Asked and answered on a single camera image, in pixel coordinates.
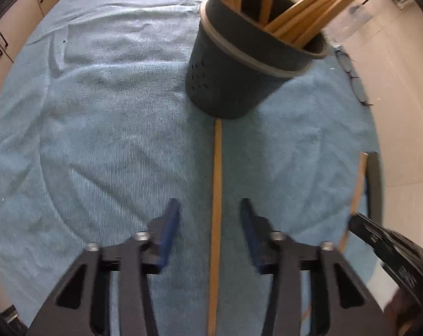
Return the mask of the right hand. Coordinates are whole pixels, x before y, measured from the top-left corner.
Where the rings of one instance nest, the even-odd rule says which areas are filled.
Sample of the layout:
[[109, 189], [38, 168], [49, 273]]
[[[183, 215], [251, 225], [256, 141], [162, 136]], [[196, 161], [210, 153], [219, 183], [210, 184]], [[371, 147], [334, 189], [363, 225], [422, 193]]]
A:
[[423, 335], [423, 308], [402, 289], [396, 290], [383, 312], [393, 335]]

